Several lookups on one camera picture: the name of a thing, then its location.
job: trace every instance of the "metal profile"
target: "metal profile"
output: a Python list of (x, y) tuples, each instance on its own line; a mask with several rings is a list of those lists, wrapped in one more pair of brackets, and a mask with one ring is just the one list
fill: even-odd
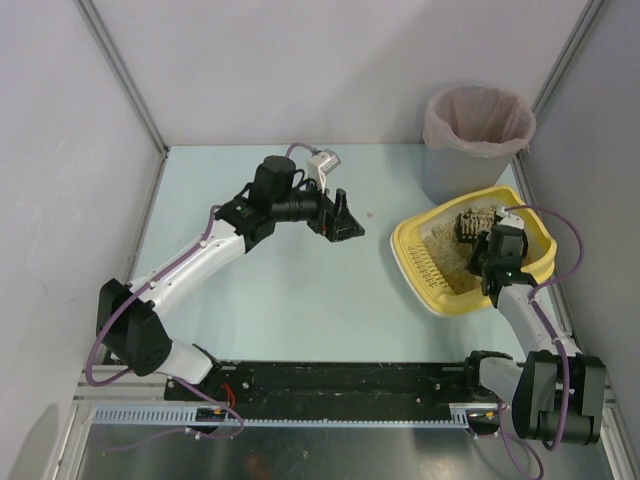
[(70, 413), (70, 428), (64, 439), (62, 455), (54, 466), (52, 480), (73, 480), (78, 477), (84, 448), (91, 430), (91, 420), (96, 407), (73, 405)]
[[(95, 365), (93, 376), (98, 381), (106, 380), (124, 370), (122, 365)], [(73, 396), (75, 405), (167, 405), (164, 401), (164, 389), (167, 377), (152, 373), (138, 377), (129, 373), (106, 387), (95, 388), (87, 383), (84, 370)]]
[(69, 413), (67, 414), (67, 420), (65, 421), (64, 429), (62, 430), (60, 439), (56, 443), (56, 448), (54, 450), (52, 460), (49, 463), (47, 474), (44, 477), (45, 479), (61, 478), (58, 476), (58, 472), (60, 471), (60, 466), (63, 464), (65, 457), (69, 456), (68, 452), (70, 450), (67, 450), (67, 444), (71, 441), (71, 431), (73, 430), (73, 426), (76, 424), (77, 413), (78, 406), (72, 405)]
[(574, 58), (579, 53), (580, 48), (593, 29), (599, 16), (604, 11), (604, 7), (610, 0), (589, 0), (585, 5), (576, 26), (571, 31), (567, 43), (564, 45), (558, 60), (553, 65), (551, 73), (547, 77), (542, 90), (533, 102), (533, 113), (536, 118), (541, 118), (544, 109), (549, 103), (549, 99), (560, 85), (560, 82), (567, 73), (569, 67), (573, 63)]
[(156, 198), (158, 197), (158, 190), (160, 190), (160, 184), (162, 183), (162, 177), (164, 175), (165, 167), (167, 166), (167, 159), (169, 158), (169, 153), (171, 149), (167, 148), (162, 153), (162, 158), (160, 163), (158, 164), (158, 168), (155, 172), (153, 185), (151, 187), (151, 193), (147, 199), (144, 209), (144, 215), (142, 217), (142, 222), (140, 223), (140, 227), (136, 234), (136, 243), (133, 248), (133, 253), (131, 254), (131, 260), (129, 261), (129, 265), (127, 266), (127, 272), (125, 274), (126, 279), (130, 280), (133, 278), (133, 274), (138, 265), (140, 249), (142, 248), (142, 242), (144, 241), (144, 237), (147, 234), (147, 228), (149, 228), (149, 221), (151, 220), (151, 212), (153, 212), (153, 207), (156, 203)]
[(631, 439), (622, 420), (619, 407), (605, 409), (602, 413), (600, 438), (607, 453), (611, 473), (615, 480), (640, 479), (640, 467)]
[(92, 0), (74, 0), (98, 47), (158, 152), (167, 146)]

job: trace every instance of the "red wire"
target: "red wire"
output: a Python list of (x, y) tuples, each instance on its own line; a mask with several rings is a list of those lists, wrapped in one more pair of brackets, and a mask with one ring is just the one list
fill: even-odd
[(229, 401), (229, 397), (231, 397), (231, 408), (233, 408), (236, 405), (236, 396), (233, 394), (231, 386), (228, 383), (223, 383), (221, 387), (227, 391), (227, 402)]

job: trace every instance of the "plastic bag liner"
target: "plastic bag liner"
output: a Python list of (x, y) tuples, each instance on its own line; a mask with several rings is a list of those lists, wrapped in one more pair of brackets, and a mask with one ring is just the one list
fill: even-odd
[(519, 95), (499, 88), (467, 86), (437, 93), (427, 105), (424, 142), (472, 157), (495, 158), (525, 148), (536, 119)]

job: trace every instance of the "metal track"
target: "metal track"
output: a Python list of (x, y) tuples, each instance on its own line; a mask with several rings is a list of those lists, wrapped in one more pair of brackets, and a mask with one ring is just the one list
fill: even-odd
[[(121, 405), (99, 407), (93, 417), (96, 425), (167, 425), (167, 426), (218, 426), (221, 420), (199, 421), (193, 406), (140, 406)], [(245, 418), (247, 427), (338, 427), (338, 428), (463, 428), (469, 427), (467, 413), (463, 408), (452, 406), (451, 420), (435, 421), (381, 421), (359, 422), (341, 420), (271, 420)], [(225, 425), (238, 425), (236, 420), (225, 420)]]
[(580, 52), (580, 48), (584, 44), (588, 37), (588, 34), (593, 29), (599, 16), (602, 14), (604, 7), (611, 0), (589, 0), (582, 10), (582, 14), (573, 28), (573, 31), (569, 35), (567, 43), (562, 49), (558, 60), (551, 69), (551, 73), (547, 77), (542, 90), (538, 94), (535, 102), (533, 102), (533, 113), (537, 119), (540, 119), (544, 109), (546, 108), (549, 100), (555, 93), (558, 85), (567, 73), (567, 70), (571, 67), (574, 58)]
[(140, 91), (136, 87), (127, 66), (122, 60), (122, 56), (112, 40), (111, 35), (109, 35), (109, 31), (102, 21), (102, 18), (100, 18), (100, 14), (93, 4), (93, 1), (74, 0), (74, 3), (78, 7), (80, 15), (82, 15), (82, 18), (85, 20), (87, 27), (93, 34), (93, 38), (95, 39), (98, 48), (102, 51), (105, 60), (116, 77), (116, 80), (118, 80), (118, 83), (122, 87), (122, 91), (129, 99), (136, 115), (149, 134), (151, 141), (158, 149), (158, 152), (164, 152), (167, 146), (162, 140), (160, 131), (153, 121), (153, 118), (149, 113), (149, 109), (144, 103), (142, 95), (140, 95)]

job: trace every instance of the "white wall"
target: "white wall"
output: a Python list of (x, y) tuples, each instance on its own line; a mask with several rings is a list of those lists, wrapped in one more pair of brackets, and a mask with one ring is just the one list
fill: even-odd
[(533, 102), (586, 0), (96, 0), (168, 144), (419, 142), (450, 82)]
[[(70, 0), (0, 2), (0, 478), (40, 478), (159, 154)], [(22, 446), (20, 461), (15, 459)]]
[[(575, 64), (543, 114), (525, 160), (536, 200), (582, 231), (582, 270), (565, 285), (579, 339), (607, 364), (640, 452), (640, 2), (606, 7)], [(557, 266), (575, 261), (576, 242), (549, 222)]]

